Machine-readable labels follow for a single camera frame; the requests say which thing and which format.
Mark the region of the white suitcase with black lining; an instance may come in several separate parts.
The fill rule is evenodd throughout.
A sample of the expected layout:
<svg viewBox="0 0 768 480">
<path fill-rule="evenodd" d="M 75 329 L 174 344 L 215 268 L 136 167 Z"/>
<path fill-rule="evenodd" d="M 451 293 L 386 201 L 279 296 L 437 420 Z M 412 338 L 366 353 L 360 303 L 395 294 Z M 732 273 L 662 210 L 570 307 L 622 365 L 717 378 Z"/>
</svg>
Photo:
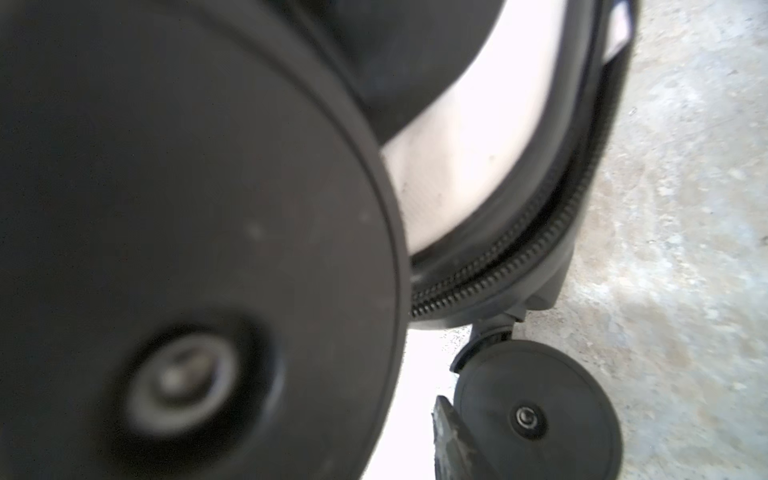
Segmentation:
<svg viewBox="0 0 768 480">
<path fill-rule="evenodd" d="M 497 479 L 614 479 L 554 306 L 636 1 L 5 1 L 1 475 L 358 479 L 409 329 Z"/>
</svg>

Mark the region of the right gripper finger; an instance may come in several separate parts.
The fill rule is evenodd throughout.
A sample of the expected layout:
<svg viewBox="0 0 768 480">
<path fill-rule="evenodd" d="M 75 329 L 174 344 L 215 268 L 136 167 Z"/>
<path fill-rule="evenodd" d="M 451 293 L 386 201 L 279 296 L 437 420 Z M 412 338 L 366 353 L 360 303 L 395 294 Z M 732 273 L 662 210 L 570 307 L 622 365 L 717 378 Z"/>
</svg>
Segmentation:
<svg viewBox="0 0 768 480">
<path fill-rule="evenodd" d="M 497 479 L 471 431 L 445 396 L 436 397 L 432 422 L 437 480 Z"/>
</svg>

